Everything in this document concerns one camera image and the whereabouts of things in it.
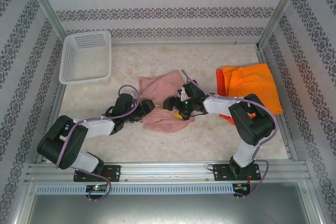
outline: cable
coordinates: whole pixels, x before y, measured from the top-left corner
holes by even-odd
[[[81,173],[86,173],[88,175],[91,175],[91,176],[94,176],[94,177],[97,177],[97,178],[101,178],[101,179],[104,179],[106,182],[107,182],[107,185],[109,187],[109,189],[106,191],[105,194],[103,194],[100,198],[98,199],[92,199],[90,198],[90,195],[93,191],[89,191],[89,195],[88,195],[88,198],[89,198],[89,201],[93,200],[95,202],[97,201],[100,201],[102,199],[104,199],[106,196],[108,196],[112,190],[112,184],[111,184],[111,181],[108,179],[108,178],[105,178],[104,176],[100,176],[98,174],[95,174],[95,173],[90,173],[90,172],[87,172],[86,170],[82,170],[82,169],[77,169],[78,171],[80,171]]]
[[[206,113],[200,113],[200,114],[196,114],[196,115],[191,115],[190,117],[193,118],[193,117],[198,116],[198,115],[206,115]]]
[[[119,90],[118,90],[118,96],[120,96],[120,91],[123,89],[123,88],[125,88],[125,87],[129,87],[129,88],[132,88],[135,92],[136,92],[136,98],[137,99],[139,99],[139,96],[140,96],[140,94],[139,94],[139,92],[138,92],[138,90],[134,87],[134,86],[132,86],[132,85],[129,85],[129,84],[125,84],[125,85],[123,85],[123,86],[121,86],[120,88],[119,88]]]
[[[264,179],[266,178],[266,175],[268,173],[268,169],[269,169],[269,163],[266,159],[256,159],[257,162],[265,162],[266,163],[266,170],[263,174],[263,176],[261,177],[261,180],[259,181],[259,183],[257,184],[257,186],[246,196],[244,196],[243,194],[240,194],[240,193],[237,193],[235,192],[235,194],[239,195],[239,196],[242,196],[243,199],[247,198],[247,197],[250,197],[258,188],[259,186],[261,185],[261,183],[264,181]]]
[[[264,172],[264,175],[261,177],[261,180],[259,181],[258,185],[246,197],[249,197],[251,194],[253,194],[259,188],[259,186],[264,181],[264,179],[266,178],[266,175],[268,173],[268,169],[269,169],[269,163],[268,163],[268,161],[266,159],[257,159],[256,161],[257,162],[265,162],[266,163],[266,170]]]
[[[211,94],[209,92],[207,92],[205,89],[203,89],[201,86],[199,86],[193,79],[191,79],[187,73],[184,71],[184,69],[181,70],[182,74],[184,74],[187,77],[187,81],[190,81],[193,85],[195,85],[196,87],[198,87],[200,90],[202,90],[205,94],[211,96],[211,97],[217,97],[215,94]]]
[[[110,113],[110,110],[112,110],[114,108],[114,106],[109,107],[106,111],[105,111],[105,115],[108,115]]]
[[[211,172],[214,172],[215,170],[214,170],[214,165],[213,164],[208,164],[208,166],[206,167],[208,170],[210,170]]]

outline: laundry basket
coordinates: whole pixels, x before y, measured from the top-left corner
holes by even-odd
[[[92,31],[68,35],[64,40],[59,82],[108,83],[111,77],[111,34]]]

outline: orange towel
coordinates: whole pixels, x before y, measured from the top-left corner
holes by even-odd
[[[217,93],[227,97],[245,97],[256,94],[273,114],[283,112],[277,87],[266,63],[248,67],[222,67],[217,69]],[[234,124],[229,116],[221,115]]]

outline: white wall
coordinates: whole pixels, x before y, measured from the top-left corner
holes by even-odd
[[[112,43],[257,42],[279,0],[50,0],[69,34]]]
[[[0,0],[0,223],[36,159],[58,87],[62,42],[37,0]]]
[[[265,47],[298,156],[336,222],[336,0],[291,0]]]

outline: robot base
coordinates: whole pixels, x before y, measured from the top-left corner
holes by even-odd
[[[104,165],[101,175],[111,182],[119,182],[120,165]],[[104,179],[94,177],[78,170],[74,174],[74,182],[106,182]]]
[[[213,172],[215,176],[215,181],[242,181],[248,180],[250,175],[250,180],[261,180],[259,166],[257,164],[250,164],[241,171],[238,176],[232,173],[229,164],[216,164],[213,165]]]

